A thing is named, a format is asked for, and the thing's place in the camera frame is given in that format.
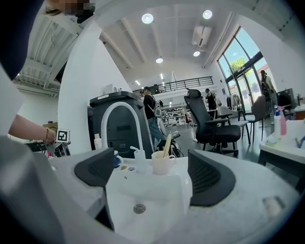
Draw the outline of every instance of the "white cup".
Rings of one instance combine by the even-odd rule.
[[[164,151],[157,151],[151,155],[152,169],[154,174],[166,175],[170,168],[175,164],[176,156],[166,156],[163,158]]]

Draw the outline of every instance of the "cup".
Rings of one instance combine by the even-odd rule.
[[[170,168],[175,164],[176,156],[166,156],[163,158],[164,151],[157,151],[151,155],[152,170],[154,174],[166,175]]]
[[[114,151],[114,168],[117,168],[117,167],[119,167],[121,164],[123,164],[124,163],[124,160],[123,160],[123,158],[122,157],[120,157],[119,155],[118,155],[118,151]]]

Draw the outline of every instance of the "black metal railing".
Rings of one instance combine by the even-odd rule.
[[[201,86],[209,86],[213,85],[214,82],[212,81],[212,76],[202,77],[202,78],[195,78],[195,79],[185,79],[179,80],[175,82],[169,82],[165,84],[159,84],[150,86],[150,91],[152,95],[165,93],[165,92],[172,92],[174,90],[185,89],[185,88],[195,88]],[[143,97],[142,89],[138,89],[133,91],[139,97]]]

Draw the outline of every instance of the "sink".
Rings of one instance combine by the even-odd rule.
[[[154,175],[151,160],[147,160],[149,169],[145,174],[136,172],[134,159],[124,161],[126,169],[114,169],[106,185],[115,232],[138,243],[151,243],[189,209],[192,183],[188,158],[176,159],[167,175]]]

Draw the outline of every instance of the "backpack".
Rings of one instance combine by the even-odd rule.
[[[155,117],[162,118],[163,113],[162,113],[161,104],[159,102],[157,102],[152,95],[150,95],[150,96],[154,100],[155,106],[154,106],[153,109],[148,104],[147,104],[147,106],[152,110],[152,112],[154,113]]]

